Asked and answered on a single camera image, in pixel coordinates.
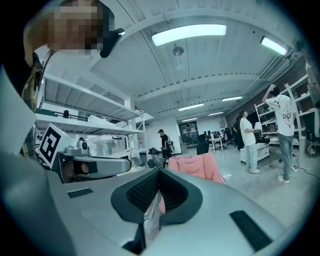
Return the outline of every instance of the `ceiling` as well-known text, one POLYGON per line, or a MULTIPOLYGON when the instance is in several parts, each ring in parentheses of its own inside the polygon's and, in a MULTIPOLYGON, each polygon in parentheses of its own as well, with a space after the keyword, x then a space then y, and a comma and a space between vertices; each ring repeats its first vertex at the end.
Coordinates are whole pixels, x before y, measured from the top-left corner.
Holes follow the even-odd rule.
MULTIPOLYGON (((262 46, 266 36, 291 49, 298 32, 266 0, 102 0, 125 35, 111 56, 53 57, 48 72, 119 103, 131 97, 143 111, 178 121, 229 113, 263 90, 291 64, 262 46), (225 36, 181 39, 161 46, 154 33, 195 24, 224 24, 225 36), (174 56, 174 44, 183 47, 174 56), (243 96, 239 101, 223 98, 243 96), (203 107, 178 108, 204 103, 203 107)), ((43 58, 47 49, 37 51, 43 58)))

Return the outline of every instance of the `patterned pants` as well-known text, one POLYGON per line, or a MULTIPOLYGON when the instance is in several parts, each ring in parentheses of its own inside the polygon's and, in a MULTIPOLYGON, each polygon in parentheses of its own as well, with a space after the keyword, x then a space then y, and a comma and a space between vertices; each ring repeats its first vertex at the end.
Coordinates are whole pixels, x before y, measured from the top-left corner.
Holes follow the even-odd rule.
POLYGON ((258 151, 257 145, 252 144, 250 146, 245 146, 245 155, 246 155, 246 169, 248 171, 254 171, 257 169, 257 161, 258 161, 258 151))

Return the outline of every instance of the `sneaker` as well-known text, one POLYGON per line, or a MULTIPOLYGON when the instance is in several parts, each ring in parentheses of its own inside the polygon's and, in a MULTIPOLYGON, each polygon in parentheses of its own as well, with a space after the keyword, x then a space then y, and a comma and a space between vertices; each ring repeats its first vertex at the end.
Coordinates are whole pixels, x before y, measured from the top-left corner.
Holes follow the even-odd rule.
POLYGON ((288 184, 290 181, 289 180, 284 180, 284 176, 283 175, 279 175, 278 176, 278 181, 284 183, 284 184, 288 184))
POLYGON ((259 174, 260 171, 258 169, 255 169, 255 170, 250 170, 250 173, 251 174, 259 174))

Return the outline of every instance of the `cable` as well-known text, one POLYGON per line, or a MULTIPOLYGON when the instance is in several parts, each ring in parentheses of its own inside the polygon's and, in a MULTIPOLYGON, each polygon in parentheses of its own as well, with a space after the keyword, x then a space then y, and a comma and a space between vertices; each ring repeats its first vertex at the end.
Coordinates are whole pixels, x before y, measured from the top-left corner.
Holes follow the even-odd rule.
POLYGON ((293 155, 294 157, 296 157, 296 163, 297 163, 297 165, 296 165, 296 166, 293 166, 293 168, 299 168, 299 169, 301 169, 301 170, 304 170, 304 172, 305 172, 306 174, 310 174, 310 175, 316 176, 317 179, 320 179, 320 177, 318 177, 316 174, 311 173, 311 172, 307 172, 306 169, 300 167, 300 164, 299 164, 299 155, 297 155, 297 154, 292 154, 292 155, 293 155))

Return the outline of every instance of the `fluorescent ceiling light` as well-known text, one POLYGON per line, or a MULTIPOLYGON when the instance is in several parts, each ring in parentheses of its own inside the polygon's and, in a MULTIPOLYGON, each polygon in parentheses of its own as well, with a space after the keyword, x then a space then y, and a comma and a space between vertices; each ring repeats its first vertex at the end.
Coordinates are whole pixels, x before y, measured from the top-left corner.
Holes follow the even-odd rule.
POLYGON ((287 54, 287 49, 283 48, 281 45, 277 44, 276 42, 270 40, 269 38, 263 36, 262 40, 261 40, 261 44, 263 46, 266 46, 274 51, 276 51, 277 53, 281 54, 281 55, 286 55, 287 54))
POLYGON ((196 119, 197 119, 197 117, 196 118, 187 119, 187 120, 182 120, 182 122, 188 122, 188 121, 192 121, 192 120, 196 120, 196 119))
POLYGON ((192 106, 186 106, 186 107, 179 108, 179 111, 184 111, 184 110, 189 110, 189 109, 193 109, 193 108, 197 108, 197 107, 202 107, 203 105, 204 105, 204 103, 197 104, 197 105, 192 105, 192 106))
POLYGON ((223 102, 227 102, 227 101, 234 101, 234 100, 240 100, 240 99, 242 99, 242 96, 231 97, 231 98, 223 98, 222 101, 223 102))
POLYGON ((200 24, 173 28, 151 36, 155 46, 176 41, 183 38, 200 36, 225 36, 227 26, 219 24, 200 24))
POLYGON ((208 114, 208 116, 214 116, 214 115, 219 115, 219 114, 223 114, 223 112, 218 112, 218 113, 208 114))

